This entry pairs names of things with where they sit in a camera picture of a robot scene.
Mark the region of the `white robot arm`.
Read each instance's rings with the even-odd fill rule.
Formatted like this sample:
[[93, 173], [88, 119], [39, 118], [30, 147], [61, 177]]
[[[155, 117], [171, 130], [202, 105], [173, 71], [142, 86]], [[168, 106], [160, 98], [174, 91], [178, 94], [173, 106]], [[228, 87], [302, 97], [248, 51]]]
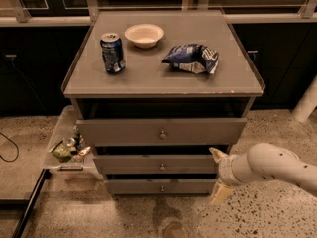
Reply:
[[274, 179], [317, 196], [317, 167], [302, 162], [290, 150], [258, 143], [240, 155], [228, 155], [213, 147], [209, 151], [218, 164], [218, 179], [211, 194], [212, 205], [221, 205], [237, 186]]

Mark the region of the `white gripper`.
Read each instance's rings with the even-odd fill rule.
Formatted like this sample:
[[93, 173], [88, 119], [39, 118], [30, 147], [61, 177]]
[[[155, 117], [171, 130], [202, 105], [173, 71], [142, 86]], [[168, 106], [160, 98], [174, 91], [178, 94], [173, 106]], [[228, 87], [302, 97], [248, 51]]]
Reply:
[[220, 180], [214, 184], [210, 202], [212, 205], [221, 205], [233, 193], [232, 186], [242, 184], [233, 172], [233, 161], [236, 159], [236, 155], [227, 155], [214, 147], [210, 147], [209, 151], [214, 161], [219, 164], [218, 176]]

